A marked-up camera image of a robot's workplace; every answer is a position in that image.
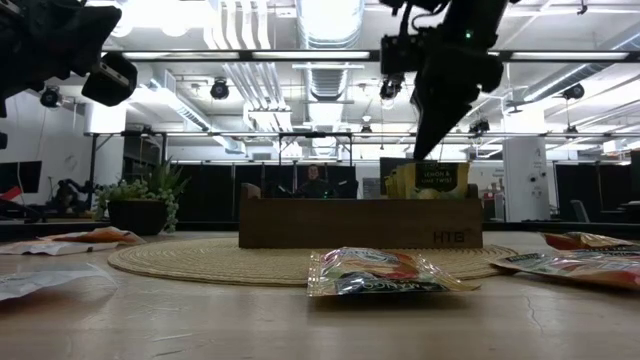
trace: black plant pot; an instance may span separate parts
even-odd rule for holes
[[[136,235],[157,235],[167,223],[167,205],[157,200],[109,202],[111,225]]]

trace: wall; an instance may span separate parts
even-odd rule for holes
[[[54,186],[61,179],[80,184],[89,179],[91,139],[83,136],[82,116],[74,120],[67,109],[46,109],[27,92],[7,99],[6,104],[8,117],[0,119],[0,131],[9,135],[9,144],[0,150],[0,163],[42,161],[39,192],[25,194],[26,203],[44,204],[49,199],[49,178]]]

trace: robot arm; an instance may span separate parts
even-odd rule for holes
[[[133,64],[117,54],[102,61],[102,45],[122,12],[85,7],[86,0],[0,1],[0,117],[4,101],[21,91],[41,91],[52,77],[91,75],[83,95],[114,106],[136,87]]]
[[[381,0],[396,15],[405,0]],[[502,79],[501,61],[488,50],[507,4],[519,0],[409,0],[398,36],[381,41],[381,72],[387,78],[416,71],[411,103],[420,113],[413,157],[422,160],[462,119],[480,90],[495,90]],[[414,28],[408,34],[413,6],[437,15],[447,8],[436,28]]]

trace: potted plant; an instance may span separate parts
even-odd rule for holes
[[[96,191],[95,217],[109,210],[111,224],[138,235],[156,235],[163,229],[175,231],[178,197],[189,179],[180,179],[181,169],[164,161],[151,173],[133,183],[120,181]]]

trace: black cable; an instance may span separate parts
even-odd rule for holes
[[[404,13],[402,14],[402,22],[400,23],[400,36],[409,35],[409,16],[411,16],[411,9],[413,9],[413,5],[407,3],[407,6],[404,8]]]
[[[440,13],[442,13],[444,11],[444,9],[447,8],[447,5],[449,4],[449,1],[443,1],[441,2],[438,7],[433,11],[433,12],[429,12],[429,13],[423,13],[423,14],[419,14],[413,17],[413,19],[411,19],[411,28],[415,31],[420,31],[420,27],[416,26],[416,20],[420,19],[420,18],[424,18],[424,17],[431,17],[431,16],[436,16]]]

